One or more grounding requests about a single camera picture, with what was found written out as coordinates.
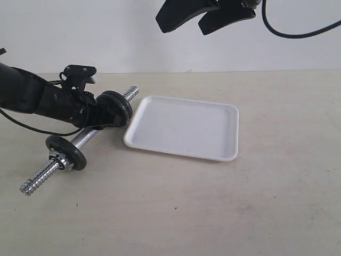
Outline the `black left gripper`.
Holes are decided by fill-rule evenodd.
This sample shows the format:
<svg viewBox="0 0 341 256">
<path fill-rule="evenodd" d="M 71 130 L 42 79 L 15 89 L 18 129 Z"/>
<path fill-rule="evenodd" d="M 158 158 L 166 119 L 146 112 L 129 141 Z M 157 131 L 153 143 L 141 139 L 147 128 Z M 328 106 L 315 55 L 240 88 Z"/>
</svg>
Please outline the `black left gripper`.
<svg viewBox="0 0 341 256">
<path fill-rule="evenodd" d="M 93 94 L 77 90 L 61 90 L 53 100 L 53 119 L 75 127 L 93 127 L 103 130 L 126 125 L 126 118 L 118 115 L 115 103 L 98 102 Z"/>
</svg>

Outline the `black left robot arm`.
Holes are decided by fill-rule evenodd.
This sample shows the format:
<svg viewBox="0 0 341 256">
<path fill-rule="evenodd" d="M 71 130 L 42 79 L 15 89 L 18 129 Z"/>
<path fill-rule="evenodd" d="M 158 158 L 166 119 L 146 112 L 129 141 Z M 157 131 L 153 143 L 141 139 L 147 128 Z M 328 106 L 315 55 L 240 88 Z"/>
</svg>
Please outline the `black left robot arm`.
<svg viewBox="0 0 341 256">
<path fill-rule="evenodd" d="M 58 81 L 1 64 L 1 107 L 70 123 L 77 128 L 122 127 L 132 118 L 128 100 L 115 91 L 98 97 L 85 90 L 94 84 L 93 66 L 68 65 Z"/>
</svg>

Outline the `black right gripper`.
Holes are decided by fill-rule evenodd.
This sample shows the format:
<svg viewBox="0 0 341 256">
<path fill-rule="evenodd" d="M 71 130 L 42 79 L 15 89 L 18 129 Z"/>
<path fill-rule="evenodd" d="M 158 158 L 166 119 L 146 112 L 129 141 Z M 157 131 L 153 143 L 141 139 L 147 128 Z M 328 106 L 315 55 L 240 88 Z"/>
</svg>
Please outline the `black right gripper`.
<svg viewBox="0 0 341 256">
<path fill-rule="evenodd" d="M 209 35 L 236 22 L 253 19 L 262 0 L 168 0 L 156 15 L 163 33 L 170 33 L 192 18 L 206 13 L 198 22 L 203 35 Z"/>
</svg>

